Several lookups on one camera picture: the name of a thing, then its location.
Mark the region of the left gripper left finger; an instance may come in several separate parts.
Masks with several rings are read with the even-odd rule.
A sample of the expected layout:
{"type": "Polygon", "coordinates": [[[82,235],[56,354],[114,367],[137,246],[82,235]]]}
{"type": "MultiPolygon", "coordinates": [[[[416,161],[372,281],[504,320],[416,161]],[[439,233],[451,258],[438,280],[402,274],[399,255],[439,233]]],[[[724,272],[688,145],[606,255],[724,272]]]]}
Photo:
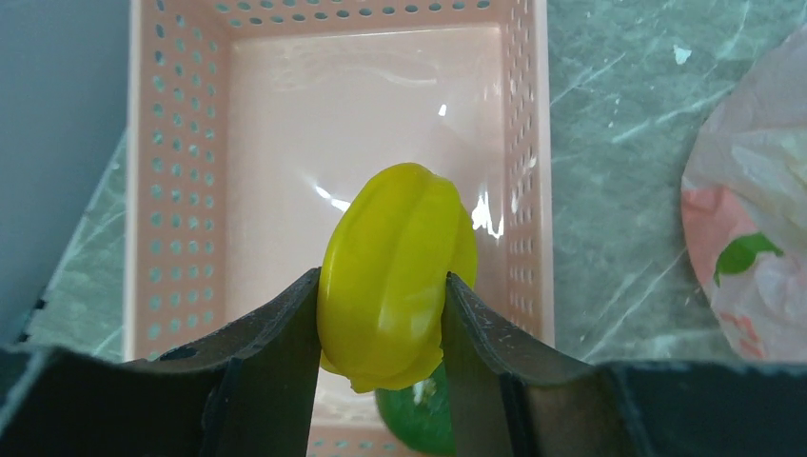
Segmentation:
{"type": "Polygon", "coordinates": [[[321,345],[320,272],[150,361],[1,349],[5,456],[303,456],[321,345]]]}

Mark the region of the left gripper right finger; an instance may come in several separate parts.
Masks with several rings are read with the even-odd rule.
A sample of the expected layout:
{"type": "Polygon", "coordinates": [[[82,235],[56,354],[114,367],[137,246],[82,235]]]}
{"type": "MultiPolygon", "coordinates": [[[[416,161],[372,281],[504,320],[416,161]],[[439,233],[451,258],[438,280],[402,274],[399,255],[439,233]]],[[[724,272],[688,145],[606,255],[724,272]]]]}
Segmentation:
{"type": "Polygon", "coordinates": [[[802,456],[806,368],[615,361],[540,342],[446,279],[443,351],[461,456],[802,456]]]}

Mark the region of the dark green fake lime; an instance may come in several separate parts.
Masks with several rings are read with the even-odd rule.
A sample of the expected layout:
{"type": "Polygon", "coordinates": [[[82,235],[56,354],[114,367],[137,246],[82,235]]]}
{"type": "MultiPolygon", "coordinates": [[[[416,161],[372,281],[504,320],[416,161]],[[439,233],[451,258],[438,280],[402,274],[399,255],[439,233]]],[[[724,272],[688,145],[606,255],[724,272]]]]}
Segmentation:
{"type": "Polygon", "coordinates": [[[411,387],[376,389],[374,397],[387,429],[408,448],[434,456],[456,455],[444,364],[411,387]]]}

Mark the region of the yellow fake fruit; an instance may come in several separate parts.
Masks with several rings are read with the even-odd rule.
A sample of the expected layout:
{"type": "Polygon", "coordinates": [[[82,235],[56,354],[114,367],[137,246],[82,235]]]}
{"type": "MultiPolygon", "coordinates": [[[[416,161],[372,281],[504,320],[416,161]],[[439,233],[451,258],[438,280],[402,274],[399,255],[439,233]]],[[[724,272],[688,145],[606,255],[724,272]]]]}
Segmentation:
{"type": "Polygon", "coordinates": [[[478,262],[452,182],[416,163],[380,171],[327,244],[316,306],[322,367],[357,393],[425,380],[443,361],[446,279],[474,287],[478,262]]]}

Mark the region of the pink plastic bag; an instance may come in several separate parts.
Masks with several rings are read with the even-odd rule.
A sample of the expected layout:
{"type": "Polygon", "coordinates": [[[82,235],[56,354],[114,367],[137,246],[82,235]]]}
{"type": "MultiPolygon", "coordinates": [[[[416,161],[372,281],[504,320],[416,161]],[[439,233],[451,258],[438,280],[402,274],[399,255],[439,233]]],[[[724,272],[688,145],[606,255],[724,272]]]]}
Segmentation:
{"type": "Polygon", "coordinates": [[[701,127],[681,178],[693,270],[732,349],[806,359],[806,30],[759,59],[701,127]]]}

